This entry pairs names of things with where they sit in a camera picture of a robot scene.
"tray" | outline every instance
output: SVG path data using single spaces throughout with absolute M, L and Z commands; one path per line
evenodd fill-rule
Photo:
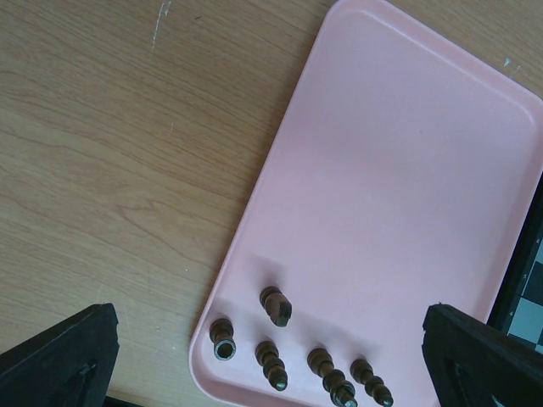
M 395 405 L 437 405 L 426 309 L 486 321 L 540 178 L 542 113 L 535 95 L 390 4 L 336 3 L 193 335 L 199 388 L 238 405 L 331 405 L 306 364 L 324 346 L 348 379 L 366 356 Z M 260 306 L 268 285 L 293 304 L 286 328 Z M 238 348 L 226 362 L 209 338 L 222 316 Z M 255 359 L 267 338 L 288 372 L 281 393 Z M 357 399 L 374 403 L 360 385 Z

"wood grain surface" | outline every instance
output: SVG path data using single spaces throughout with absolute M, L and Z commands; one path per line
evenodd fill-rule
M 0 352 L 112 302 L 110 395 L 218 405 L 188 342 L 332 3 L 0 3 Z M 393 3 L 543 95 L 540 1 Z

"white square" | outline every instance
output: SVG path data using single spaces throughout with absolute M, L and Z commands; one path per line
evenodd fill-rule
M 543 329 L 543 307 L 521 298 L 512 318 L 509 333 L 537 343 L 540 340 L 541 329 Z

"wooden table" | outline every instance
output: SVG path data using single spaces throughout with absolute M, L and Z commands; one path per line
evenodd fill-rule
M 112 302 L 110 395 L 217 405 L 188 342 L 332 3 L 2 2 L 0 351 Z M 393 3 L 543 95 L 540 1 Z

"plastic tray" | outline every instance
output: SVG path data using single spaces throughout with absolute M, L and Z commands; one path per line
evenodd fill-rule
M 239 405 L 331 405 L 306 364 L 349 378 L 365 355 L 399 406 L 435 406 L 423 318 L 438 302 L 485 321 L 540 178 L 543 104 L 390 4 L 328 13 L 194 333 L 200 389 Z M 286 328 L 259 304 L 280 287 Z M 216 360 L 212 321 L 238 350 Z M 288 372 L 255 360 L 271 338 Z M 359 404 L 374 402 L 357 385 Z

